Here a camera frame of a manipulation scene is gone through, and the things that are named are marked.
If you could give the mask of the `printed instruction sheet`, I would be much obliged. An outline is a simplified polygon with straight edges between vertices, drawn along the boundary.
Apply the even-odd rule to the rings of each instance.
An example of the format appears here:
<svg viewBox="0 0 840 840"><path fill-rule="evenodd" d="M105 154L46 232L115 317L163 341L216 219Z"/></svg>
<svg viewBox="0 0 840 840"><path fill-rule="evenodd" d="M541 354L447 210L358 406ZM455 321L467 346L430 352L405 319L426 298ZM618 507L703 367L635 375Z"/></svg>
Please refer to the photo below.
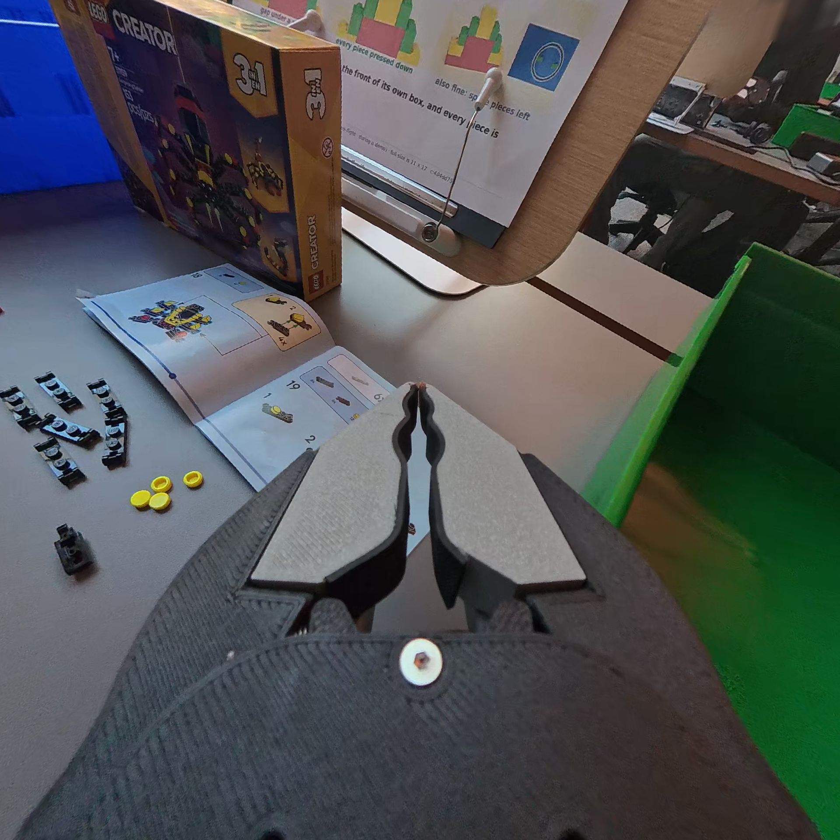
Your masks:
<svg viewBox="0 0 840 840"><path fill-rule="evenodd" d="M257 1L281 25L320 15L340 47L343 146L508 227L600 59L625 1Z"/></svg>

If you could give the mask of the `white board stand base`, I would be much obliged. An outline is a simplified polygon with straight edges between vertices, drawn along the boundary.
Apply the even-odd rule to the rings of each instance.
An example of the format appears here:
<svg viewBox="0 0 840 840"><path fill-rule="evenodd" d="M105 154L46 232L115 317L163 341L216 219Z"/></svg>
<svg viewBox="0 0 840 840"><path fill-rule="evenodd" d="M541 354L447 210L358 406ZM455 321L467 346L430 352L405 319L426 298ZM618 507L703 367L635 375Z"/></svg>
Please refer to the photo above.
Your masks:
<svg viewBox="0 0 840 840"><path fill-rule="evenodd" d="M349 175L342 176L342 202L343 231L421 286L448 297L481 288L438 260L460 251L461 238L451 227L440 227L427 254L421 249L427 244L422 233L436 224L425 211Z"/></svg>

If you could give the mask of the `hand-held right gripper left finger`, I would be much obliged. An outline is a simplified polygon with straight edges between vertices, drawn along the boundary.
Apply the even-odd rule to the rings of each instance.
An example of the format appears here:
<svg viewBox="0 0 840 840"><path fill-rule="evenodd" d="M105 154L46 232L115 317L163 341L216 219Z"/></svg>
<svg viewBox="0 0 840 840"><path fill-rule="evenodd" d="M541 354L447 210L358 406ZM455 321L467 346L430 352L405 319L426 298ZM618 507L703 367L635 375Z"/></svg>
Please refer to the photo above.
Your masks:
<svg viewBox="0 0 840 840"><path fill-rule="evenodd" d="M394 591L406 567L417 403L417 386L404 384L304 458L251 585L334 598L353 618Z"/></svg>

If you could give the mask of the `black lego bracket piece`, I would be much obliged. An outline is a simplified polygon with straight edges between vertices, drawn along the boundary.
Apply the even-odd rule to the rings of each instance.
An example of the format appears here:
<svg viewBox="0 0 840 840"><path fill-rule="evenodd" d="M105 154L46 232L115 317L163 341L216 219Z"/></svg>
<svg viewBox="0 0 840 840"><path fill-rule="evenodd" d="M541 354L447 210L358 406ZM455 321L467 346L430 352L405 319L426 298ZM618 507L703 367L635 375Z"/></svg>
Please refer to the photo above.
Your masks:
<svg viewBox="0 0 840 840"><path fill-rule="evenodd" d="M92 574L96 569L96 560L89 541L82 532L68 523L59 525L56 532L54 548L65 575L75 577L80 574Z"/></svg>

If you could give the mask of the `lego instruction booklet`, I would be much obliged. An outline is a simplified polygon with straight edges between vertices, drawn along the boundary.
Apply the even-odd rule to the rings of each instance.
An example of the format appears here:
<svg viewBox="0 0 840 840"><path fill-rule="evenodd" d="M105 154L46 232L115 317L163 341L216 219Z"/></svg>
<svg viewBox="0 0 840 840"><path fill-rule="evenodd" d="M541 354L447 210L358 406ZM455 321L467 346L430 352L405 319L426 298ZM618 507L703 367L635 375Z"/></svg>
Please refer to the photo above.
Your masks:
<svg viewBox="0 0 840 840"><path fill-rule="evenodd" d="M229 264L78 300L254 490L395 390L306 302Z"/></svg>

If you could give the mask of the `group of black lego plates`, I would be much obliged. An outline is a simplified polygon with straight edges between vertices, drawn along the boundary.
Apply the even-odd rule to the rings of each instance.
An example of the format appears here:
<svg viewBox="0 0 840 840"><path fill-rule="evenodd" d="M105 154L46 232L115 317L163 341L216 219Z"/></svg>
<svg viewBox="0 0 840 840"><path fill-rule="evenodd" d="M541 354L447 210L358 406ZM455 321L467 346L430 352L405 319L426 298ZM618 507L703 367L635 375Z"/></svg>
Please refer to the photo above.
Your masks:
<svg viewBox="0 0 840 840"><path fill-rule="evenodd" d="M61 409L60 414L37 412L32 401L16 385L1 391L2 404L16 425L29 432L36 430L44 436L33 448L63 487L72 488L87 478L76 461L68 456L67 445L86 450L102 445L101 463L106 469L122 468L128 464L128 414L107 380L101 378L87 384L101 411L101 431L68 416L82 408L81 399L53 372L36 376L35 382Z"/></svg>

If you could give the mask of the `background green box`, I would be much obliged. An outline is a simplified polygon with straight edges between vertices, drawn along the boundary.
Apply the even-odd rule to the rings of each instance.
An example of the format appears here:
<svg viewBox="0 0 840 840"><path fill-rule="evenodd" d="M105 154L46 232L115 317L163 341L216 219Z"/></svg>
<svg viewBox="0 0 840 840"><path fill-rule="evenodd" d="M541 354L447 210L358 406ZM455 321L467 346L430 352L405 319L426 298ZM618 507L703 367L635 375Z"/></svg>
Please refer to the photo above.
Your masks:
<svg viewBox="0 0 840 840"><path fill-rule="evenodd" d="M770 140L795 159L809 161L814 154L839 156L839 117L834 111L795 104Z"/></svg>

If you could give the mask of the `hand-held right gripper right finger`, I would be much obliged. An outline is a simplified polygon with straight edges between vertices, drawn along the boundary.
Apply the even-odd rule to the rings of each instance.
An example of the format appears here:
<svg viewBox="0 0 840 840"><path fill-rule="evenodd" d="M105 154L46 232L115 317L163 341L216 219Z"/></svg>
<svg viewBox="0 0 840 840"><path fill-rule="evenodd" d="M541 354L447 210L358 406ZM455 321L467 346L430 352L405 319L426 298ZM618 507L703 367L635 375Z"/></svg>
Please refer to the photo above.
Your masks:
<svg viewBox="0 0 840 840"><path fill-rule="evenodd" d="M430 465L428 520L447 608L490 616L499 604L586 586L581 562L517 448L431 385L420 388Z"/></svg>

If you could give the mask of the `blue plastic bin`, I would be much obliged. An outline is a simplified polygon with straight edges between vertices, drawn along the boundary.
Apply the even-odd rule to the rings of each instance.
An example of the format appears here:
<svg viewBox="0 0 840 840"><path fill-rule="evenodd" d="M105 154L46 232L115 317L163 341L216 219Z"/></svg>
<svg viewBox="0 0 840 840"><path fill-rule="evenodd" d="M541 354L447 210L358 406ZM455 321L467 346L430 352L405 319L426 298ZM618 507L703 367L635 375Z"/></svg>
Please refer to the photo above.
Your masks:
<svg viewBox="0 0 840 840"><path fill-rule="evenodd" d="M1 194L120 181L47 1L1 2Z"/></svg>

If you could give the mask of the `yellow purple lego set box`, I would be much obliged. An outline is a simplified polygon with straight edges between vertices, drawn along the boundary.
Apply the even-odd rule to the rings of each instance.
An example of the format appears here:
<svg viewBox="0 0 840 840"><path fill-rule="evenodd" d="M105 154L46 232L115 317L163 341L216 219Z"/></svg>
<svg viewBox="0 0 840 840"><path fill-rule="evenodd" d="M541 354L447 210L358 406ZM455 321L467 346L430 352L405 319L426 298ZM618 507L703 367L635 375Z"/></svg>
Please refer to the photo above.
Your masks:
<svg viewBox="0 0 840 840"><path fill-rule="evenodd" d="M337 44L226 2L50 6L136 207L305 301L340 286Z"/></svg>

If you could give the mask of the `background wooden desk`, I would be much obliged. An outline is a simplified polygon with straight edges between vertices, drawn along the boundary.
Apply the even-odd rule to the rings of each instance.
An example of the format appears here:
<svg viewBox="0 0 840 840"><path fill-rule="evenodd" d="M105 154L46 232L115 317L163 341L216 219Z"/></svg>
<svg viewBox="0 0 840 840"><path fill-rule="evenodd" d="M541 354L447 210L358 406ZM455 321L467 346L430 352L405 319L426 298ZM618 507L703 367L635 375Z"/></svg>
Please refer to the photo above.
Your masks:
<svg viewBox="0 0 840 840"><path fill-rule="evenodd" d="M736 148L705 135L670 132L649 122L645 123L642 132L688 154L756 176L831 207L839 207L838 182L820 180L806 165L792 164L772 150Z"/></svg>

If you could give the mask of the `wooden display board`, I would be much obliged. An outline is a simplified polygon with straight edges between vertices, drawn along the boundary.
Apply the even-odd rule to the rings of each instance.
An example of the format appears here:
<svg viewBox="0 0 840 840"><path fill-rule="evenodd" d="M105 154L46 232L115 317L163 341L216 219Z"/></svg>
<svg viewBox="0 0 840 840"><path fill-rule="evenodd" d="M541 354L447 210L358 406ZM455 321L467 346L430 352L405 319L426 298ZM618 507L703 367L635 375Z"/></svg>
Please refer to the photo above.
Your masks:
<svg viewBox="0 0 840 840"><path fill-rule="evenodd" d="M563 253L590 212L715 2L628 1L600 59L508 227L456 206L442 225L461 238L439 261L482 285L529 280ZM343 146L343 175L438 219L446 196Z"/></svg>

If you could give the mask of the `green plastic bin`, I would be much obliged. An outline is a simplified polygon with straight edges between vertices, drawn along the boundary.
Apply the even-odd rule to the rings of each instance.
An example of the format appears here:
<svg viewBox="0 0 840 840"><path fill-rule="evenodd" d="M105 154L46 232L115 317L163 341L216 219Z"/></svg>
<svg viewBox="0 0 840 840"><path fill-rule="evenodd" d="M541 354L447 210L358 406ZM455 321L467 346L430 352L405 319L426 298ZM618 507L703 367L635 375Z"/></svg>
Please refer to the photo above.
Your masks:
<svg viewBox="0 0 840 840"><path fill-rule="evenodd" d="M823 838L839 834L838 341L838 277L752 245L584 491Z"/></svg>

